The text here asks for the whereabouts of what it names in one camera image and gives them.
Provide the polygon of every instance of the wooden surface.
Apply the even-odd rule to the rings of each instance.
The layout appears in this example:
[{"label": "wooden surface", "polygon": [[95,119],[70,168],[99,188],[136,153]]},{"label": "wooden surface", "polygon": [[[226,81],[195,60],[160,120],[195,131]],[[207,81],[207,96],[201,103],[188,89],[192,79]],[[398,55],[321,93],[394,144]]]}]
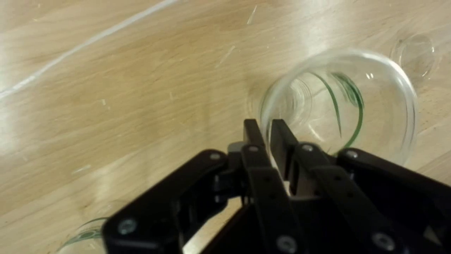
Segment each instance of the wooden surface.
[{"label": "wooden surface", "polygon": [[201,148],[240,140],[264,91],[335,47],[433,43],[408,167],[451,184],[449,3],[4,0],[0,253],[54,253]]}]

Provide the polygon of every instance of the screw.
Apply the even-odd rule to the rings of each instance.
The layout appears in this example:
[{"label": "screw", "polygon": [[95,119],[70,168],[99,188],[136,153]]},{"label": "screw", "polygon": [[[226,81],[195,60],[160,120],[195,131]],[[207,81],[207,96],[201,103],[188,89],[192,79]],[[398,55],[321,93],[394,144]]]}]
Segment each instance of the screw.
[{"label": "screw", "polygon": [[356,158],[357,157],[356,151],[346,151],[346,155],[350,157],[350,158]]},{"label": "screw", "polygon": [[250,151],[250,153],[257,153],[259,148],[257,148],[257,147],[249,147],[249,151]]},{"label": "screw", "polygon": [[371,236],[371,243],[384,251],[394,251],[394,240],[384,233],[374,233]]},{"label": "screw", "polygon": [[135,232],[136,226],[137,226],[137,225],[136,225],[135,220],[126,219],[126,220],[122,220],[122,222],[118,225],[116,232],[118,232],[119,234],[125,236],[125,234],[129,234],[129,233]]},{"label": "screw", "polygon": [[209,154],[209,160],[212,160],[212,161],[218,161],[219,158],[221,158],[221,155],[216,153]]},{"label": "screw", "polygon": [[304,151],[309,153],[309,151],[312,151],[312,147],[311,147],[311,146],[308,146],[308,144],[304,144],[304,146],[301,146],[301,150],[304,150]]},{"label": "screw", "polygon": [[295,244],[294,239],[291,239],[288,236],[278,236],[277,249],[281,253],[293,254],[297,251],[297,244]]}]

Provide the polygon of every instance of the wooden table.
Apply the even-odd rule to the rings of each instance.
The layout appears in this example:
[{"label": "wooden table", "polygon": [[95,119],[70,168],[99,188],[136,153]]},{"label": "wooden table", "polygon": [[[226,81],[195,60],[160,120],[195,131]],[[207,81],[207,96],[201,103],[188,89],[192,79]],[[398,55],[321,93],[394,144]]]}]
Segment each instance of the wooden table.
[{"label": "wooden table", "polygon": [[451,184],[445,0],[4,0],[0,253],[54,253],[202,148],[305,57],[432,40],[408,167]]}]

